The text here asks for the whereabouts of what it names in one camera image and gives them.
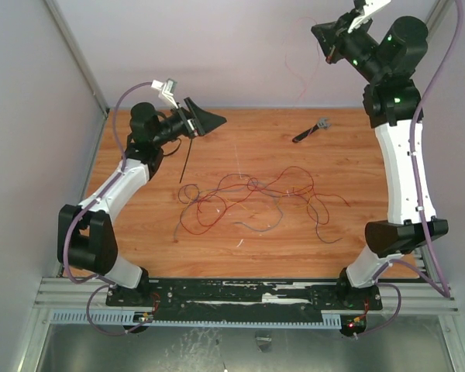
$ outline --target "black and white robotic arm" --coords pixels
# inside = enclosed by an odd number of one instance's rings
[[[423,113],[415,125],[415,150],[411,151],[410,146],[412,119],[421,100],[412,75],[427,52],[428,30],[420,19],[401,17],[378,43],[368,30],[372,16],[389,2],[355,0],[355,9],[336,22],[312,27],[328,64],[346,59],[369,83],[363,94],[363,105],[381,146],[386,170],[387,221],[367,223],[367,245],[339,279],[346,291],[375,285],[393,260],[425,244],[421,212],[425,214],[432,239],[448,232],[448,222],[436,218],[425,180]],[[412,157],[417,160],[418,172],[412,166]],[[421,181],[422,205],[418,202],[416,177]]]
[[[107,181],[78,205],[65,205],[59,214],[57,258],[73,267],[102,275],[124,288],[144,287],[148,272],[126,260],[117,248],[112,223],[131,197],[158,171],[162,146],[179,136],[205,136],[226,119],[199,108],[190,98],[188,109],[174,100],[176,82],[153,81],[151,87],[171,107],[171,115],[149,102],[131,109],[131,134],[124,157]]]

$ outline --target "wood grain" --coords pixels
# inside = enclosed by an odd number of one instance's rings
[[[194,236],[180,227],[174,239],[185,207],[177,199],[188,149],[188,140],[183,139],[181,149],[164,159],[154,179],[136,193],[115,222],[124,257],[158,277],[337,277],[362,250],[366,223],[386,219],[388,208],[384,162],[365,113],[353,109],[213,112],[224,115],[228,122],[193,142],[183,184],[197,184],[205,190],[216,187],[225,175],[239,172],[268,183],[287,167],[303,167],[314,177],[318,193],[338,194],[349,202],[347,207],[338,198],[321,198],[330,212],[330,222],[320,226],[320,235],[328,241],[342,239],[334,244],[319,240],[304,202],[295,197],[283,198],[284,218],[270,232],[254,232],[234,224],[243,221],[258,229],[272,226],[279,212],[273,200],[264,195],[235,205],[204,235]],[[319,130],[301,143],[291,142],[320,117],[330,118],[329,130]],[[89,193],[102,184],[119,161],[111,122],[109,119],[105,129]],[[119,113],[117,131],[125,140],[128,112]],[[165,150],[169,152],[175,146],[169,143]],[[236,177],[236,181],[245,180]],[[285,190],[306,184],[307,177],[301,171],[290,170],[275,186]],[[233,201],[242,195],[244,192],[226,197]],[[312,199],[311,203],[325,221],[327,213],[320,202]],[[201,214],[205,222],[224,208],[219,200],[206,204]],[[194,213],[188,213],[184,221],[193,231],[203,230]],[[403,267],[393,267],[387,276],[415,277]]]

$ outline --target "white wall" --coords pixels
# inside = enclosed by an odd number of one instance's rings
[[[0,372],[12,369],[57,213],[77,202],[102,114],[40,0],[0,1]]]
[[[446,52],[455,24],[456,8],[452,6],[417,71],[422,91]],[[449,234],[436,246],[465,315],[465,25],[456,51],[425,106],[424,151],[429,191],[439,217],[450,223]]]
[[[168,77],[179,99],[204,106],[291,107],[317,64],[312,17],[337,20],[352,0],[57,0],[110,105],[131,85]],[[401,15],[424,19],[436,0],[395,0],[378,17],[379,37]],[[292,29],[287,44],[283,41]],[[319,72],[301,106],[361,106],[365,81],[349,64]],[[134,93],[125,106],[148,99]]]

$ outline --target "black cable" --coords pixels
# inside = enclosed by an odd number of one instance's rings
[[[186,171],[186,166],[188,165],[189,154],[191,152],[191,145],[193,144],[193,139],[191,138],[189,141],[189,148],[188,148],[188,155],[186,155],[186,161],[184,162],[183,173],[181,173],[181,178],[179,179],[179,183],[183,181],[184,172]]]
[[[174,155],[179,150],[179,148],[181,147],[181,144],[183,143],[183,141],[181,140],[181,138],[177,138],[177,139],[179,140],[179,144],[177,145],[176,150],[173,150],[173,151],[171,151],[169,153],[165,153],[164,157],[169,157],[171,155]]]

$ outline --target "red wire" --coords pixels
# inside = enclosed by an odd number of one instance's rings
[[[275,184],[276,182],[278,182],[285,174],[287,171],[289,170],[300,170],[302,172],[304,172],[305,174],[308,175],[309,179],[310,179],[310,183],[307,185],[307,186],[304,186],[303,188],[300,188],[298,190],[295,190],[295,188],[293,187],[292,188],[292,193],[289,192],[289,190],[286,190],[286,191],[278,191],[278,190],[275,190],[273,188],[270,188],[270,186],[272,186],[273,184]],[[231,184],[230,186],[225,186],[225,187],[221,187],[222,185],[222,182],[226,179],[226,177],[224,177],[220,182],[219,184],[217,185],[217,188],[215,188],[213,191],[210,191],[208,192],[206,195],[200,197],[199,196],[199,193],[198,193],[198,196],[195,200],[192,200],[191,201],[191,204],[188,205],[186,208],[183,209],[183,211],[181,212],[181,215],[179,217],[179,221],[181,223],[181,225],[183,226],[183,228],[190,234],[192,235],[196,235],[196,236],[199,236],[199,235],[203,235],[205,234],[206,232],[208,232],[213,226],[215,226],[223,217],[224,215],[226,215],[226,213],[232,208],[234,207],[235,205],[238,205],[244,201],[246,201],[254,192],[260,192],[261,194],[264,194],[264,195],[268,195],[268,196],[274,196],[275,198],[285,198],[285,197],[288,197],[288,196],[299,196],[299,197],[302,197],[303,195],[306,195],[306,194],[313,194],[312,196],[315,197],[319,202],[321,202],[322,206],[324,207],[326,213],[327,213],[327,221],[326,222],[320,222],[318,221],[318,219],[315,219],[311,213],[310,213],[310,202],[308,201],[307,203],[307,213],[308,213],[308,216],[315,222],[319,223],[320,225],[327,225],[329,223],[329,220],[330,220],[330,214],[329,214],[329,210],[327,209],[325,203],[319,199],[319,196],[323,196],[323,197],[337,197],[337,198],[340,198],[341,200],[343,200],[345,202],[346,205],[350,206],[348,204],[348,202],[346,201],[345,198],[339,196],[339,195],[325,195],[325,194],[318,194],[318,193],[315,193],[315,181],[314,181],[314,178],[313,176],[310,174],[310,172],[308,172],[306,169],[302,168],[302,167],[297,167],[297,166],[291,166],[291,167],[287,167],[286,169],[284,169],[278,176],[277,178],[275,178],[272,182],[270,182],[269,184],[266,184],[265,186],[260,186],[260,182],[258,181],[257,178],[255,177],[249,177],[248,180],[246,181],[246,183],[238,183],[238,184]],[[240,199],[239,201],[235,201],[233,204],[231,205],[227,205],[227,202],[224,198],[221,198],[219,195],[217,195],[219,192],[221,191],[227,191],[229,190],[230,188],[238,188],[238,187],[246,187],[249,191],[248,195],[242,199]],[[203,222],[201,219],[200,219],[200,214],[203,213],[202,211],[202,203],[203,202],[210,202],[212,198],[218,198],[222,203],[223,203],[223,206],[224,206],[224,209],[220,212],[220,214],[215,218],[215,220],[211,223],[205,223]],[[183,222],[183,216],[184,216],[184,213],[188,210],[188,208],[193,205],[193,204],[196,204],[197,205],[197,208],[196,208],[196,219],[198,221],[198,223],[200,224],[200,226],[202,227],[205,227],[205,230],[201,231],[201,232],[194,232],[194,231],[191,231]]]

